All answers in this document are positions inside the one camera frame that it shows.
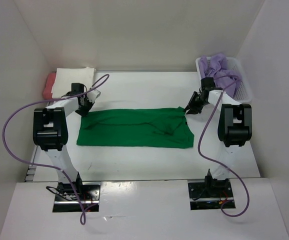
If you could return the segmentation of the white plastic basket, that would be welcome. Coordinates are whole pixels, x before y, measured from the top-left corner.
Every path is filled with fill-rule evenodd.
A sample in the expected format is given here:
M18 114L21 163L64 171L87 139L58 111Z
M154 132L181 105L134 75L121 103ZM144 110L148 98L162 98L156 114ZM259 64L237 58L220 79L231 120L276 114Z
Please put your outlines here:
M198 60L201 57L195 60L197 73L200 79L202 79L201 74L199 72ZM248 103L252 100L252 91L247 80L247 75L241 65L241 63L234 57L227 57L228 67L230 70L234 70L241 75L241 82L239 88L236 91L234 99L240 103Z

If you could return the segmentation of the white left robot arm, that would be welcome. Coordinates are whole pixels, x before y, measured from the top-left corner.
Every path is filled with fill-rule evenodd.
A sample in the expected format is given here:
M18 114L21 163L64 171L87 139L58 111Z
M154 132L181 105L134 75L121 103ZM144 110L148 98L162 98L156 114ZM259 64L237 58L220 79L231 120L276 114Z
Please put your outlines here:
M71 91L60 100L45 108L34 110L33 141L48 155L51 166L57 170L60 191L73 200L78 200L84 195L84 187L67 149L67 117L72 113L81 117L87 116L100 95L98 90L87 91L84 84L73 83Z

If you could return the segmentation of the purple t shirt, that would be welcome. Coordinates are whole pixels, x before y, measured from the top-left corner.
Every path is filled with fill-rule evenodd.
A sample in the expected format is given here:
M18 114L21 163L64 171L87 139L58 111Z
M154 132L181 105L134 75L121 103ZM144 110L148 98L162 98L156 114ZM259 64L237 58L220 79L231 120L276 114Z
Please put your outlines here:
M229 86L225 92L231 98L235 97L242 77L238 72L229 69L228 59L223 53L213 55L209 60L205 55L201 56L198 68L202 79L213 78L217 88L225 89Z

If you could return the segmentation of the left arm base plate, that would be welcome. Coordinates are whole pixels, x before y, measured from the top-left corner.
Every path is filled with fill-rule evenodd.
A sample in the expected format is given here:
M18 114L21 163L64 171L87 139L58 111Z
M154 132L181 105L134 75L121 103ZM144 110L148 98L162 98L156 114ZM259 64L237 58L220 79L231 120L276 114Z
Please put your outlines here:
M46 190L54 195L53 213L81 212L77 196L70 188L60 184L57 187L46 186ZM83 182L78 192L81 204L86 212L98 212L100 206L101 184L99 182Z

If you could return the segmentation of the red t shirt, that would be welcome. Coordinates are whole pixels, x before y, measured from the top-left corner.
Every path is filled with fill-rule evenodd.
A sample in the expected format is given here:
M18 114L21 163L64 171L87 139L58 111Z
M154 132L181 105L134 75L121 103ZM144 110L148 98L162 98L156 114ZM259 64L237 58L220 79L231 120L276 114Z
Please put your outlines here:
M45 87L42 92L44 100L51 100L53 98L52 89L56 80L56 72L49 73L46 79Z

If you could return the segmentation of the cream white t shirt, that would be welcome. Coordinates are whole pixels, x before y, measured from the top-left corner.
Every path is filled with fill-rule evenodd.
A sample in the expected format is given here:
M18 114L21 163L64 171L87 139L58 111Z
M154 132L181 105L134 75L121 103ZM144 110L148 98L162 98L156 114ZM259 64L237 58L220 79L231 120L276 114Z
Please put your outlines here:
M58 99L71 91L72 83L80 83L88 89L94 83L96 69L85 68L57 68L55 82L52 86L52 98Z

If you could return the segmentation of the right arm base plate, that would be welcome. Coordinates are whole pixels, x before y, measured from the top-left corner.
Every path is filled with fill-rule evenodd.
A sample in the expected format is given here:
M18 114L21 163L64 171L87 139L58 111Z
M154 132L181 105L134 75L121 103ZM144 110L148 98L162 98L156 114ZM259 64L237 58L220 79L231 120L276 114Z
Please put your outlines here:
M216 182L216 186L207 187L203 181L188 182L190 210L218 210L224 203L224 209L235 209L234 195L229 180Z

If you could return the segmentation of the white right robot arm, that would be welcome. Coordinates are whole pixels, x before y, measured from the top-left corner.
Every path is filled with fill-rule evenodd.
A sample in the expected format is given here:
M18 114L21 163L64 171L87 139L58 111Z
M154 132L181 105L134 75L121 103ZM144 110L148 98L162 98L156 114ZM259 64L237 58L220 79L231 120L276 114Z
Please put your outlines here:
M204 77L200 82L200 89L194 92L184 111L189 115L196 115L202 112L206 105L214 106L207 123L198 140L197 151L201 157L218 164L224 173L214 177L209 170L204 177L204 183L200 195L216 196L220 191L225 190L229 184L229 173L243 182L242 178L232 170L232 160L236 156L239 148L250 141L252 137L252 107L250 104L240 103L230 97L226 90L233 86L233 83L225 87L217 87L216 80L223 77ZM202 153L202 140L207 128L215 115L220 111L217 137L222 142L222 157L219 160L212 159Z

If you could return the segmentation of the green t shirt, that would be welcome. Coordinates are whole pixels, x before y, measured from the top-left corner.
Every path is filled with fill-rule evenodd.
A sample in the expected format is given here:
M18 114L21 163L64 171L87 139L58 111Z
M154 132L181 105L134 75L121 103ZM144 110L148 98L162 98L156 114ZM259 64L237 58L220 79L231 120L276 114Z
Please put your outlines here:
M182 107L108 109L81 118L78 146L189 149L194 146Z

